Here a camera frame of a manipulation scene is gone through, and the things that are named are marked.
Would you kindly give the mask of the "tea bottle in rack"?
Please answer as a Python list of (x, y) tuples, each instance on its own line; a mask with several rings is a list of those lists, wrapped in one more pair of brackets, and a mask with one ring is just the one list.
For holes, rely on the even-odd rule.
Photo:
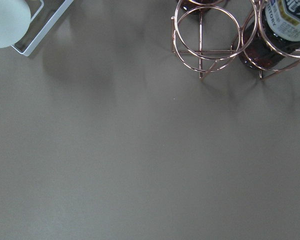
[[(287, 54), (300, 48), (300, 0), (268, 0), (261, 21), (265, 35), (275, 47)], [(248, 59), (262, 68), (271, 69), (283, 58), (267, 46), (259, 32), (239, 55), (239, 59), (252, 69), (256, 67)]]

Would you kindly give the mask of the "pale green cup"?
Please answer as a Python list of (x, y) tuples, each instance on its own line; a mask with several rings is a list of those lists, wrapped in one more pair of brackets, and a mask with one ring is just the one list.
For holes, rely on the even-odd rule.
[(0, 0), (0, 48), (17, 43), (28, 31), (31, 11), (24, 0)]

